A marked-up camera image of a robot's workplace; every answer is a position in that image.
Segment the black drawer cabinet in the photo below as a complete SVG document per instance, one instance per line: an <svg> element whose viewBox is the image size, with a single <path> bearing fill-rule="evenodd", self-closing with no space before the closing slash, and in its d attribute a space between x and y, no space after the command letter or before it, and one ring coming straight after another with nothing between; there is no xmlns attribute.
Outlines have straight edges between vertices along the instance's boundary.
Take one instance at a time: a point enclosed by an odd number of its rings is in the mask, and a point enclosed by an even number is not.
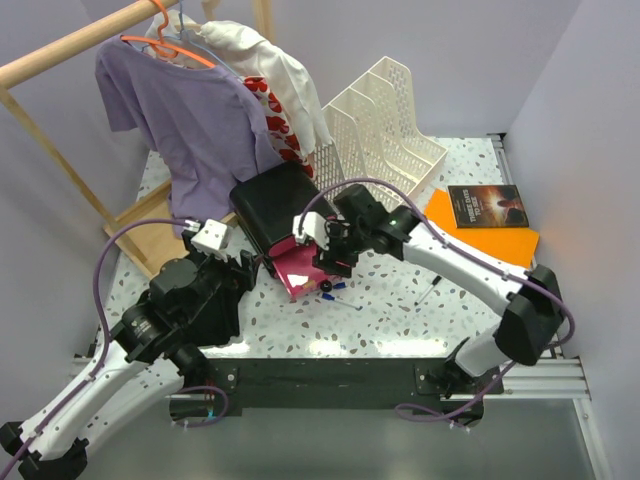
<svg viewBox="0 0 640 480"><path fill-rule="evenodd" d="M271 276L276 275L274 260L296 247L294 217L318 193L303 167L293 162L271 168L231 190L229 198L239 225Z"/></svg>

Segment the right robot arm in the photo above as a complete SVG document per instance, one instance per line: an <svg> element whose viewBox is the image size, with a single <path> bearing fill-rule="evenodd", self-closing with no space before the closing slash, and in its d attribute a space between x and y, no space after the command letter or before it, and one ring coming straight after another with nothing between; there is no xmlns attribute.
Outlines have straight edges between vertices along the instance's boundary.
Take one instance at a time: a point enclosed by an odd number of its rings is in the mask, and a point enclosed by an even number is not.
<svg viewBox="0 0 640 480"><path fill-rule="evenodd" d="M374 251L452 281L497 314L495 326L462 340L428 372L434 384L466 393L506 362L536 365L567 316L555 273L543 265L527 270L469 246L428 220L410 200L387 210L367 183L356 179L336 184L335 214L314 211L325 197L318 193L294 218L295 240L316 246L314 266L348 277L360 254Z"/></svg>

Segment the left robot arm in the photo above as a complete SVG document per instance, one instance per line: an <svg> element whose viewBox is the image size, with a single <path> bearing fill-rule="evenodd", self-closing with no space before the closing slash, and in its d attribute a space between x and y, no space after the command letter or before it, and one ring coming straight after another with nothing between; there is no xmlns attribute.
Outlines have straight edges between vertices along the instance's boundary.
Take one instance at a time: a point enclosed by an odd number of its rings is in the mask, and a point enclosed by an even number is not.
<svg viewBox="0 0 640 480"><path fill-rule="evenodd" d="M239 258L187 232L187 255L167 261L114 326L90 363L45 407L1 428L11 455L2 471L25 479L75 479L101 435L172 392L207 389L204 354L239 336L238 304L256 284L261 259Z"/></svg>

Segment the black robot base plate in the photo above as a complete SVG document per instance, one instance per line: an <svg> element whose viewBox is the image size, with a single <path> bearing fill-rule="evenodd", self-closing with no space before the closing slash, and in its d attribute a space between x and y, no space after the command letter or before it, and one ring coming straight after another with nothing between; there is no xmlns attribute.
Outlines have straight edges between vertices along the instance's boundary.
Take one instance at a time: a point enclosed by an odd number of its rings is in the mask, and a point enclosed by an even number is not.
<svg viewBox="0 0 640 480"><path fill-rule="evenodd" d="M465 380L452 366L445 358L217 358L210 361L207 384L229 401L191 381L190 392L170 401L170 414L206 420L248 409L392 410L406 403L418 415L421 406L440 414L462 405L447 402L456 395L473 397L486 386L490 394L504 392L497 368Z"/></svg>

